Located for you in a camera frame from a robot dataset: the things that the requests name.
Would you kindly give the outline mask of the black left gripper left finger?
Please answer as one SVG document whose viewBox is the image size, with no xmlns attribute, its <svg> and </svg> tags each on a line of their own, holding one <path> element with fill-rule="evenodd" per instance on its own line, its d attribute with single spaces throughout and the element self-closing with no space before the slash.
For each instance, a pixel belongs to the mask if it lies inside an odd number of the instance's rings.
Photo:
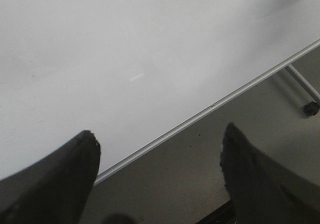
<svg viewBox="0 0 320 224">
<path fill-rule="evenodd" d="M 84 130 L 0 181 L 2 224 L 77 224 L 96 180 L 101 146 Z"/>
</svg>

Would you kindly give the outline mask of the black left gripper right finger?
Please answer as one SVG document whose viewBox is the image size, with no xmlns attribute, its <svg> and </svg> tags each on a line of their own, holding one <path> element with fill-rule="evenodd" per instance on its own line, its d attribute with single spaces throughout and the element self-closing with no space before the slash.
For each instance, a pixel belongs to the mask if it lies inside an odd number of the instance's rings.
<svg viewBox="0 0 320 224">
<path fill-rule="evenodd" d="M 318 224 L 320 187 L 254 147 L 229 123 L 220 166 L 239 224 Z"/>
</svg>

